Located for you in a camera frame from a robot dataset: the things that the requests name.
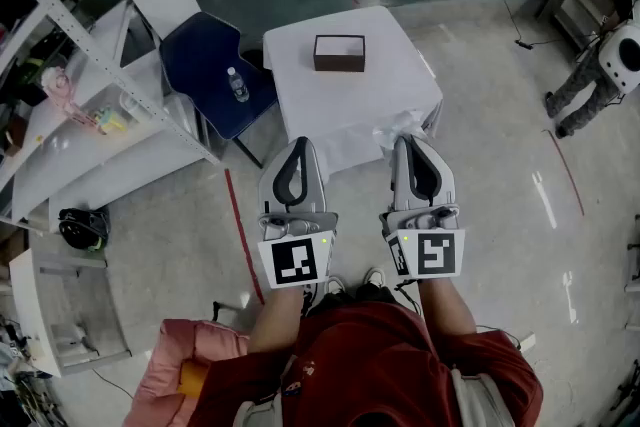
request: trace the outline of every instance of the white tablecloth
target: white tablecloth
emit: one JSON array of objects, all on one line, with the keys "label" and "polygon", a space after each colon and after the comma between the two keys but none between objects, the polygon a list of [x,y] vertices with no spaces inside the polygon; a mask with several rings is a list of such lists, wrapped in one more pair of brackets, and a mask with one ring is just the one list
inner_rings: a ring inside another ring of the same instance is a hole
[{"label": "white tablecloth", "polygon": [[[316,35],[364,35],[363,73],[318,72]],[[264,36],[264,66],[273,71],[289,140],[313,142],[323,177],[382,158],[373,130],[408,110],[435,130],[442,92],[422,55],[382,6],[287,25]]]}]

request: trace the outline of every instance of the perforated metal post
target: perforated metal post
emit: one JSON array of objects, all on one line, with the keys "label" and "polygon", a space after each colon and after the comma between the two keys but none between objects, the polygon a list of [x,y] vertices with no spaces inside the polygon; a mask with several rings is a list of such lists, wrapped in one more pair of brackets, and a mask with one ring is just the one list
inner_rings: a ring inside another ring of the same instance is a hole
[{"label": "perforated metal post", "polygon": [[36,0],[43,6],[47,15],[75,42],[89,59],[104,69],[113,83],[126,91],[136,102],[142,105],[156,120],[163,123],[167,130],[172,131],[180,137],[185,144],[198,151],[200,155],[212,164],[218,164],[220,160],[213,155],[205,146],[200,144],[180,125],[178,125],[159,105],[149,98],[135,81],[115,63],[104,50],[94,41],[91,35],[75,19],[60,0]]}]

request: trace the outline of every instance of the chair leg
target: chair leg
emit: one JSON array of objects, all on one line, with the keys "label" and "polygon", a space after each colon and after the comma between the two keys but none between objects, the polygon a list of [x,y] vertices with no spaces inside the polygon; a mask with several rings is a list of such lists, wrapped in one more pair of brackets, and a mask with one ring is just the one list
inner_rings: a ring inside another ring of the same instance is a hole
[{"label": "chair leg", "polygon": [[236,143],[236,146],[242,150],[242,153],[244,153],[247,157],[249,157],[251,162],[253,162],[256,166],[258,166],[258,168],[262,169],[262,164],[260,163],[260,161],[257,158],[255,158],[253,153],[251,153],[244,144],[242,144],[242,141],[240,141],[240,139],[238,139],[237,137],[234,137],[233,142]]}]

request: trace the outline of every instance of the water bottle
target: water bottle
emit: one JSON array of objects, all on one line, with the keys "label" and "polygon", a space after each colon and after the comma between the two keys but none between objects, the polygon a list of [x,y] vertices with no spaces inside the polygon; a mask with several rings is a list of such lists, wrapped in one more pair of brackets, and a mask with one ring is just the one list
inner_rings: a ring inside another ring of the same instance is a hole
[{"label": "water bottle", "polygon": [[239,73],[236,73],[236,69],[233,67],[229,68],[227,73],[229,74],[229,85],[236,96],[236,100],[246,102],[249,99],[249,90],[244,85],[244,80],[242,80]]}]

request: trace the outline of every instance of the red shirt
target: red shirt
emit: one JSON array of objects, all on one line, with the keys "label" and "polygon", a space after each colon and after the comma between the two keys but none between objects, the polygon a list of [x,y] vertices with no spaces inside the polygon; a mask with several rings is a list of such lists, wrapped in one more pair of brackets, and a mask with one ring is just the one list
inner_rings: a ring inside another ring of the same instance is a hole
[{"label": "red shirt", "polygon": [[284,426],[459,426],[450,368],[486,373],[517,426],[533,426],[542,387],[504,333],[431,343],[422,318],[392,304],[363,302],[302,321],[291,351],[213,362],[190,427],[233,424],[244,401],[259,403],[282,385]]}]

